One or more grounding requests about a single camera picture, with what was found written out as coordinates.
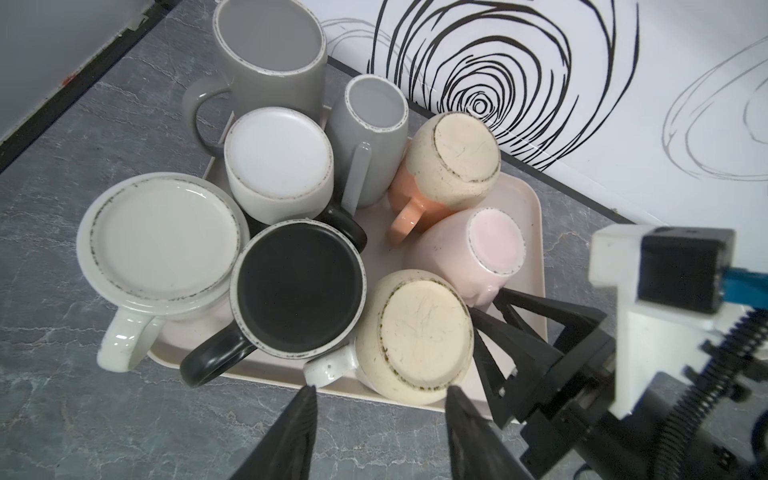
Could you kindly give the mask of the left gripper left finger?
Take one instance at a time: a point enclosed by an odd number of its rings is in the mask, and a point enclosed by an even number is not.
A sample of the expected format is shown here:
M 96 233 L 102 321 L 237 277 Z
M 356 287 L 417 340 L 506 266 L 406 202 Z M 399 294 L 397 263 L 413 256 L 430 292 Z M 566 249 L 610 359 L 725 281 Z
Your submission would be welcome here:
M 307 480 L 317 419 L 316 388 L 303 386 L 231 479 Z

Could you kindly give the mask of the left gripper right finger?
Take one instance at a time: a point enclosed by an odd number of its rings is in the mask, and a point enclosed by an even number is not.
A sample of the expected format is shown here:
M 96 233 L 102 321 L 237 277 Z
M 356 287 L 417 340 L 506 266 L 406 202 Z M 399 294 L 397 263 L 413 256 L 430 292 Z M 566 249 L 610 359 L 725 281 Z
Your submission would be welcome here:
M 460 387 L 447 389 L 445 414 L 453 479 L 532 479 Z

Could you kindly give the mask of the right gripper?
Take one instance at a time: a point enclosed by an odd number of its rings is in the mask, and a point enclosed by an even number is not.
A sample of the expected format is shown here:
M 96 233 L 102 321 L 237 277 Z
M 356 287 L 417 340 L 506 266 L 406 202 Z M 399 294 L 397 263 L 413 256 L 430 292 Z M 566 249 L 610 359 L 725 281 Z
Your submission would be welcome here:
M 763 382 L 767 365 L 756 356 L 767 337 L 767 313 L 749 310 L 719 344 L 705 342 L 709 360 L 687 370 L 690 386 L 674 404 L 644 392 L 634 413 L 619 419 L 615 397 L 615 339 L 600 327 L 604 313 L 572 303 L 503 289 L 498 317 L 470 312 L 476 333 L 474 361 L 494 422 L 523 424 L 527 450 L 521 464 L 534 478 L 568 452 L 606 479 L 763 479 L 767 475 L 767 420 L 752 430 L 752 461 L 728 451 L 702 431 L 723 399 L 744 400 L 747 380 Z M 547 320 L 544 341 L 519 315 Z M 513 359 L 502 373 L 482 335 Z

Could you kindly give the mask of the cream speckled mug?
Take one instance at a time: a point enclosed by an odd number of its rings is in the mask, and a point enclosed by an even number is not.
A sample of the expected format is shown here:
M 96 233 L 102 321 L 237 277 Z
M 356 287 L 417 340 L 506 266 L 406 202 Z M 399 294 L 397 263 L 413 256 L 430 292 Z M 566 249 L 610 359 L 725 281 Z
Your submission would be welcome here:
M 349 341 L 307 362 L 303 373 L 320 388 L 355 371 L 381 396 L 422 406 L 463 381 L 473 351 L 470 314 L 454 288 L 436 274 L 406 269 L 377 283 Z

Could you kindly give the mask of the pink mug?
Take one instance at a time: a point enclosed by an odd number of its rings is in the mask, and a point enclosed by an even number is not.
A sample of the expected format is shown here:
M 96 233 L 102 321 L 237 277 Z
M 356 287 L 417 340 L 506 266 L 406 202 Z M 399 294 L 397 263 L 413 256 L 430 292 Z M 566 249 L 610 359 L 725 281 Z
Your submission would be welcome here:
M 467 306 L 485 311 L 525 258 L 515 220 L 486 207 L 461 211 L 429 228 L 406 253 L 404 266 L 440 276 Z

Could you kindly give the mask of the black mug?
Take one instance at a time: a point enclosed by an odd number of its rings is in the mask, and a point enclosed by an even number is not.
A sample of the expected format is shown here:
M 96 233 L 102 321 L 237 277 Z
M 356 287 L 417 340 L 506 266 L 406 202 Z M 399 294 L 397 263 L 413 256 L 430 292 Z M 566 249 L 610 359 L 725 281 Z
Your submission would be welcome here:
M 183 381 L 202 386 L 256 350 L 302 360 L 336 347 L 365 307 L 366 245 L 363 228 L 333 203 L 314 219 L 261 230 L 236 260 L 232 322 L 183 359 Z

